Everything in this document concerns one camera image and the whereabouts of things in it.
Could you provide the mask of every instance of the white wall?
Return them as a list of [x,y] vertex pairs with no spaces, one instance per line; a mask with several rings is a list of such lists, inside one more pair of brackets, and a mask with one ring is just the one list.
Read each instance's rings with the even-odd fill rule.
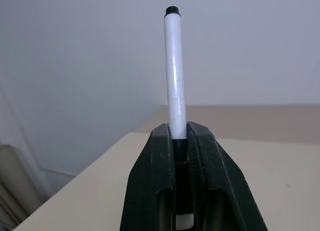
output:
[[318,1],[0,0],[0,84],[36,162],[76,175],[166,104],[170,5],[187,104],[319,104]]

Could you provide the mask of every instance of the beige table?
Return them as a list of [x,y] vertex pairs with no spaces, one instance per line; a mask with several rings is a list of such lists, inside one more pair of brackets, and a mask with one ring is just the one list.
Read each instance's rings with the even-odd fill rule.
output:
[[[129,133],[17,231],[118,231],[129,172],[148,134]],[[242,169],[269,231],[320,230],[320,145],[218,139]]]

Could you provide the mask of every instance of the black marker cap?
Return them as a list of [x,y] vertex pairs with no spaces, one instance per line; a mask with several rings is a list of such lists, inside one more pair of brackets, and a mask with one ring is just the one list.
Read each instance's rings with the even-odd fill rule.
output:
[[179,9],[176,6],[170,6],[165,10],[165,16],[169,15],[169,14],[178,14],[178,15],[180,15]]

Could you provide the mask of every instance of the white marker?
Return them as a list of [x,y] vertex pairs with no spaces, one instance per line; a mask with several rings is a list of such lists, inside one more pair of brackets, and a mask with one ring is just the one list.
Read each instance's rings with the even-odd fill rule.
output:
[[166,9],[164,16],[166,89],[169,128],[173,140],[187,138],[184,68],[181,41],[181,16],[177,7]]

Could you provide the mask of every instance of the clamp jaw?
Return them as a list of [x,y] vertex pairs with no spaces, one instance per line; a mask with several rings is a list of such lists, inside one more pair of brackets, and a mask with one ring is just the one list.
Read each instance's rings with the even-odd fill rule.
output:
[[172,140],[168,124],[151,132],[128,178],[120,231],[175,231],[182,214],[194,214],[189,231],[267,231],[243,173],[209,129],[188,122],[185,140]]

